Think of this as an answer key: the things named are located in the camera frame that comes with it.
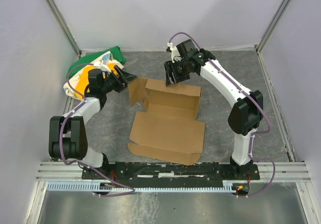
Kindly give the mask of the brown cardboard box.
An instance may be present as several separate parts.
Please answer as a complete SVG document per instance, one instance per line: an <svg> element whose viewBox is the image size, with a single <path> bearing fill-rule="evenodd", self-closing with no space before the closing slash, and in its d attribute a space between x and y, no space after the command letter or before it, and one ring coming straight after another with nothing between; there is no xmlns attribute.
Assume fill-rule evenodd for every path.
<svg viewBox="0 0 321 224"><path fill-rule="evenodd" d="M203 151L205 123L196 119L202 89L139 77L128 85L131 104L143 103L130 132L129 151L182 165L195 164Z"/></svg>

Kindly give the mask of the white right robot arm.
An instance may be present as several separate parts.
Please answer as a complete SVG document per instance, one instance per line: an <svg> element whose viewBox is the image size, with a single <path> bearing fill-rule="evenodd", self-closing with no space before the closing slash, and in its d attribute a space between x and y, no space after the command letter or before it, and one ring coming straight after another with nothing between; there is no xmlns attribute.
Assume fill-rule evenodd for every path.
<svg viewBox="0 0 321 224"><path fill-rule="evenodd" d="M229 74L207 50L191 49L189 52L168 47L171 60L165 62L166 86L190 79L196 73L210 82L228 101L231 112L228 124L234 132L232 160L238 166L251 159L250 136L258 129L263 118L263 96L260 91L251 91Z"/></svg>

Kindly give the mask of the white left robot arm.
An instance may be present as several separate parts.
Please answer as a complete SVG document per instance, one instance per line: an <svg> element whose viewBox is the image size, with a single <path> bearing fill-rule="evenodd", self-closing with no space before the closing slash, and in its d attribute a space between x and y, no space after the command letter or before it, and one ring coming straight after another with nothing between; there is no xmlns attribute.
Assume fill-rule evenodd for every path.
<svg viewBox="0 0 321 224"><path fill-rule="evenodd" d="M115 72L94 67L88 71L87 79L88 83L81 92L84 95L82 101L63 116L50 119L49 155L67 165L78 162L85 168L93 167L107 172L108 158L89 147L85 125L103 109L108 93L122 92L137 76L118 66L115 66Z"/></svg>

